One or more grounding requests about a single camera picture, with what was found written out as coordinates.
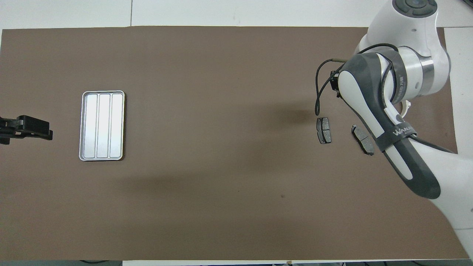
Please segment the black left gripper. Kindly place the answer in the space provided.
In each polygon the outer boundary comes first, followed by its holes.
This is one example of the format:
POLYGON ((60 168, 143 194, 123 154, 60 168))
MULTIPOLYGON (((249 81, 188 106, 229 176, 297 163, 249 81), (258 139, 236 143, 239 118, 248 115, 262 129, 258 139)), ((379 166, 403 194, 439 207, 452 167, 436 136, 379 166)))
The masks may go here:
MULTIPOLYGON (((34 133, 25 132, 24 121, 19 119, 0 118, 0 143, 10 144, 10 139, 23 139, 26 137, 34 137, 34 133)), ((37 132, 36 138, 44 140, 53 139, 53 131, 50 131, 50 123, 41 119, 35 119, 35 128, 37 132)))

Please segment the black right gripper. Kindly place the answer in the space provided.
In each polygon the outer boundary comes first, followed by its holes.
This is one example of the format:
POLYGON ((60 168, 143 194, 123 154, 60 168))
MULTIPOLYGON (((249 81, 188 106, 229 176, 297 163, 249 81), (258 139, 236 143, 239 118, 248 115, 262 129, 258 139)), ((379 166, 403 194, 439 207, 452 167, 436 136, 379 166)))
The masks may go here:
POLYGON ((341 98, 341 93, 339 91, 338 87, 338 76, 340 74, 340 71, 331 71, 331 76, 330 76, 330 86, 333 91, 336 92, 336 97, 341 98))

